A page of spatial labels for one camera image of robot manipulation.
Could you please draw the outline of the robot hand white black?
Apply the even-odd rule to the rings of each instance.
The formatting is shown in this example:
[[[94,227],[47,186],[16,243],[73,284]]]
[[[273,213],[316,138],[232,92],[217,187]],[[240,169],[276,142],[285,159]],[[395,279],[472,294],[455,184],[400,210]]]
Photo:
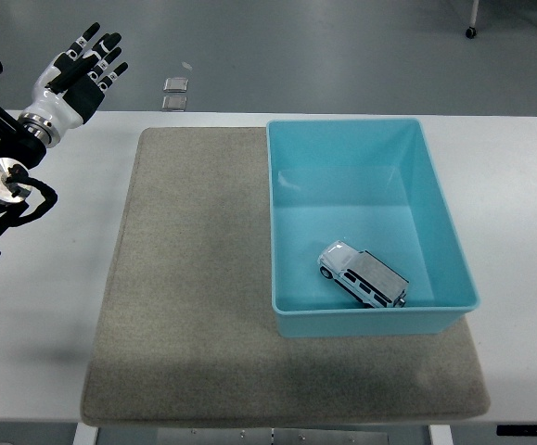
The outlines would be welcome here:
[[[121,35],[104,33],[93,23],[69,48],[50,62],[32,89],[32,103],[19,115],[22,124],[37,127],[52,139],[86,124],[106,92],[128,69],[120,56]]]

